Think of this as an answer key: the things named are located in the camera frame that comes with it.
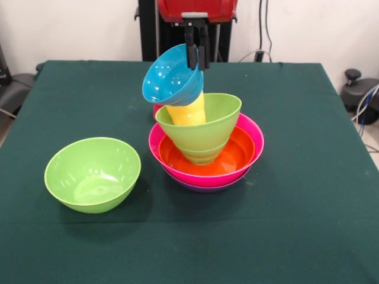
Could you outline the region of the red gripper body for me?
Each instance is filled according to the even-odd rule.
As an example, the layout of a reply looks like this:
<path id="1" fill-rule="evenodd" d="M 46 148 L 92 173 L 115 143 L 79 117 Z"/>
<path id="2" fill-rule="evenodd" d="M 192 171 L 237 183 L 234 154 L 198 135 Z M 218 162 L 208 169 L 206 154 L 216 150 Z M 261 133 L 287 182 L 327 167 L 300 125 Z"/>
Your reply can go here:
<path id="1" fill-rule="evenodd" d="M 186 19 L 205 18 L 210 23 L 230 22 L 236 16 L 234 0 L 163 0 L 157 1 L 165 22 L 183 23 Z"/>

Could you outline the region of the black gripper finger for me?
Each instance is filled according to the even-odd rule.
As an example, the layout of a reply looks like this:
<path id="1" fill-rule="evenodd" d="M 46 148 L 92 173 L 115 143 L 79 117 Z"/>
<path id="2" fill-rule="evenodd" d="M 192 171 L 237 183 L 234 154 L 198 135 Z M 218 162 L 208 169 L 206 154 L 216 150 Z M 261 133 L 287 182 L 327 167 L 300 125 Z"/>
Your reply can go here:
<path id="1" fill-rule="evenodd" d="M 194 43 L 194 27 L 188 25 L 185 27 L 185 44 L 187 51 L 187 66 L 195 70 L 198 64 L 197 46 Z"/>
<path id="2" fill-rule="evenodd" d="M 209 49 L 209 36 L 208 26 L 202 25 L 199 28 L 200 33 L 200 45 L 198 47 L 198 62 L 199 68 L 205 71 L 210 67 L 210 49 Z"/>

